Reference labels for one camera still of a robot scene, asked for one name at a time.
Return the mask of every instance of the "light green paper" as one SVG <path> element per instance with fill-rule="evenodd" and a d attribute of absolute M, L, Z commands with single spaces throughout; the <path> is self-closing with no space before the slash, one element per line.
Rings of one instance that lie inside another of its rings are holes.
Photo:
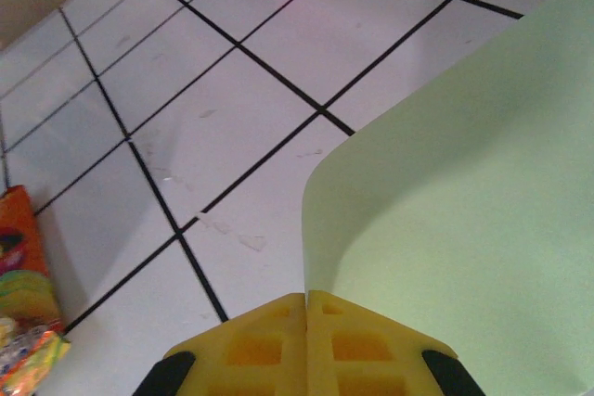
<path fill-rule="evenodd" d="M 303 242 L 308 289 L 449 344 L 487 396 L 594 387 L 594 0 L 548 1 L 338 147 Z"/>

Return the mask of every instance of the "orange wrapper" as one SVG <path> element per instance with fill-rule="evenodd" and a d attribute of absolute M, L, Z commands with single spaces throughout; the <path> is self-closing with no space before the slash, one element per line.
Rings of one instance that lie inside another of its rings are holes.
<path fill-rule="evenodd" d="M 0 198 L 0 396 L 28 396 L 70 344 L 21 185 Z"/>
<path fill-rule="evenodd" d="M 31 201 L 21 185 L 0 199 L 0 314 L 23 329 L 64 329 Z"/>

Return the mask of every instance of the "dark object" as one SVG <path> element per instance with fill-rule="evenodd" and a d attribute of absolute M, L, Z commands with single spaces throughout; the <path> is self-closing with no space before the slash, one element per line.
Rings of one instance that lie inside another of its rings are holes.
<path fill-rule="evenodd" d="M 485 396 L 459 360 L 433 350 L 422 355 L 444 396 Z"/>
<path fill-rule="evenodd" d="M 12 227 L 1 227 L 0 228 L 0 252 L 4 254 L 5 252 L 9 252 L 18 246 L 25 236 L 19 232 L 17 229 L 13 229 Z"/>
<path fill-rule="evenodd" d="M 175 396 L 196 361 L 189 351 L 181 351 L 157 362 L 133 396 Z"/>

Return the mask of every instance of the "yellow plastic part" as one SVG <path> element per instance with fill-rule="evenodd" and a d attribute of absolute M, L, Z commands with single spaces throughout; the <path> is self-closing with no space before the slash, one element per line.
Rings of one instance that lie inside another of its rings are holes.
<path fill-rule="evenodd" d="M 177 396 L 442 396 L 421 353 L 442 342 L 324 291 L 289 294 L 171 349 Z"/>
<path fill-rule="evenodd" d="M 196 356 L 176 396 L 304 396 L 305 297 L 288 294 L 167 354 Z"/>
<path fill-rule="evenodd" d="M 444 343 L 324 291 L 307 307 L 308 396 L 442 396 L 421 353 Z"/>

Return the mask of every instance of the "white tile floor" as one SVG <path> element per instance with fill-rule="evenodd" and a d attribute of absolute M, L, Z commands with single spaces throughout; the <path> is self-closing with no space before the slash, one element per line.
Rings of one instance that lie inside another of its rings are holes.
<path fill-rule="evenodd" d="M 38 394 L 131 395 L 176 342 L 302 290 L 316 165 L 541 1 L 70 0 L 0 65 L 6 182 L 73 342 Z"/>

